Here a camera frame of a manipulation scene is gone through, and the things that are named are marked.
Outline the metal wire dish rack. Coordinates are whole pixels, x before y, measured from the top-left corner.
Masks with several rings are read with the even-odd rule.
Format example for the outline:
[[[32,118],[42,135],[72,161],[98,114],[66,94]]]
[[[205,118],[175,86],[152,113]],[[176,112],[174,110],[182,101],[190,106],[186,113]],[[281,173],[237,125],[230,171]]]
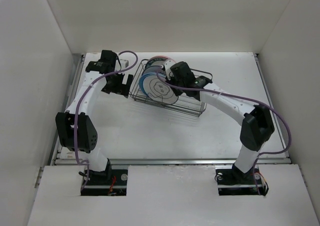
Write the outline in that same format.
[[[182,114],[187,114],[195,117],[200,117],[202,113],[207,108],[207,103],[200,102],[194,98],[188,97],[186,95],[178,96],[178,100],[174,104],[164,104],[152,100],[146,96],[139,87],[139,79],[142,76],[142,72],[145,69],[145,65],[149,59],[141,60],[139,66],[136,69],[136,72],[133,77],[132,87],[129,91],[129,95],[134,99],[134,101],[166,108]]]

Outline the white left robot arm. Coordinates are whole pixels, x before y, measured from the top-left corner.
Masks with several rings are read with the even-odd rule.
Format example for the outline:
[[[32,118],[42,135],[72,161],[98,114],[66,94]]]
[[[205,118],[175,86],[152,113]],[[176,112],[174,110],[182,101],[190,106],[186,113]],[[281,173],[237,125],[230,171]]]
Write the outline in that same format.
[[[103,50],[97,61],[90,61],[75,98],[55,117],[60,145],[74,152],[77,164],[86,165],[95,172],[94,177],[100,184],[109,183],[112,172],[108,169],[108,157],[98,146],[98,134],[91,115],[101,92],[128,97],[133,76],[129,75],[126,83],[123,79],[125,71],[138,63],[138,56],[132,52],[134,62],[130,64],[121,60],[121,55],[123,52]]]

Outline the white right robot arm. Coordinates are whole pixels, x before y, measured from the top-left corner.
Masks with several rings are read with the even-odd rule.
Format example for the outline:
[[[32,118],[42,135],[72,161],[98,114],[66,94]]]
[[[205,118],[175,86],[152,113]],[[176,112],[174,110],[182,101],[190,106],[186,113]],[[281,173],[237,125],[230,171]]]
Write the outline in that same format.
[[[241,126],[239,138],[242,146],[232,166],[231,176],[238,183],[247,180],[261,148],[275,130],[269,108],[261,102],[250,104],[240,96],[227,96],[212,79],[196,77],[186,62],[174,63],[167,60],[164,68],[166,82],[175,95],[185,93],[188,97],[207,103]]]

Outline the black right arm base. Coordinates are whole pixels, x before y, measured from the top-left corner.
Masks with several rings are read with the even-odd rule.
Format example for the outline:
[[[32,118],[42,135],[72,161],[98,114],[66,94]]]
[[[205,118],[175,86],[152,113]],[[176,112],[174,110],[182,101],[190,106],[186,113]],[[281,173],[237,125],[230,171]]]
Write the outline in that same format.
[[[262,195],[266,196],[269,186],[256,166],[254,171],[243,174],[235,167],[217,167],[215,181],[219,196]]]

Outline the pink plate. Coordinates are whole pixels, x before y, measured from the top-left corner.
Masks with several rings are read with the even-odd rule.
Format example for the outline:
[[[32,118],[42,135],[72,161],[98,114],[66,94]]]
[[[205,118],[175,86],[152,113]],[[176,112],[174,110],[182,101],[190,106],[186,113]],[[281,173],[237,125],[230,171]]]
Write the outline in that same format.
[[[152,64],[157,61],[165,62],[167,60],[172,60],[172,58],[167,57],[167,56],[154,56],[154,57],[150,58],[147,62]]]

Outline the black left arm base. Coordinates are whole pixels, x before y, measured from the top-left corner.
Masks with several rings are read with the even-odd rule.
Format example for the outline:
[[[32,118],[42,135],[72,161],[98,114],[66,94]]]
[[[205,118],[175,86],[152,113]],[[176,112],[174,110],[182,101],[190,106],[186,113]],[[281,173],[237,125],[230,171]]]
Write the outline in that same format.
[[[108,166],[105,171],[90,170],[87,180],[87,170],[79,172],[83,176],[81,196],[126,196],[128,182],[128,167]]]

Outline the blue plate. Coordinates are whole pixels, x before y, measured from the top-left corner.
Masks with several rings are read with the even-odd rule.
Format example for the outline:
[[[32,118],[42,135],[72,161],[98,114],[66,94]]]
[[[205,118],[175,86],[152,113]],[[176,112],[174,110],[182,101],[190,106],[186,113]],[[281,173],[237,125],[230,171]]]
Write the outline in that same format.
[[[138,81],[140,90],[148,96],[150,93],[155,92],[156,83],[160,83],[156,73],[146,73],[142,75]]]

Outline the white plate black rim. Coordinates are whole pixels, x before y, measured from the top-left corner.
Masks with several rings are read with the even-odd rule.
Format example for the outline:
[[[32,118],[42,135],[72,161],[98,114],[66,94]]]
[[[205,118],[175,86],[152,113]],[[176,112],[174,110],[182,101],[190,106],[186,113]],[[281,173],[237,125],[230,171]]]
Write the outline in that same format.
[[[174,104],[178,100],[178,96],[176,96],[172,90],[172,88],[162,81],[160,83],[156,83],[155,92],[150,93],[148,95],[154,101],[164,104]]]

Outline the teal rim lettered plate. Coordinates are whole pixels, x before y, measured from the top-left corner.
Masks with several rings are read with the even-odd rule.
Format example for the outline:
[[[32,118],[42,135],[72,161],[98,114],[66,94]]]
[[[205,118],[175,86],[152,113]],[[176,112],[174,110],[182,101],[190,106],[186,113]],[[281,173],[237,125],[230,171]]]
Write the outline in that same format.
[[[146,63],[142,75],[147,73],[155,73],[159,71],[160,74],[166,76],[166,69],[164,66],[165,59],[161,58],[160,60],[150,60]]]

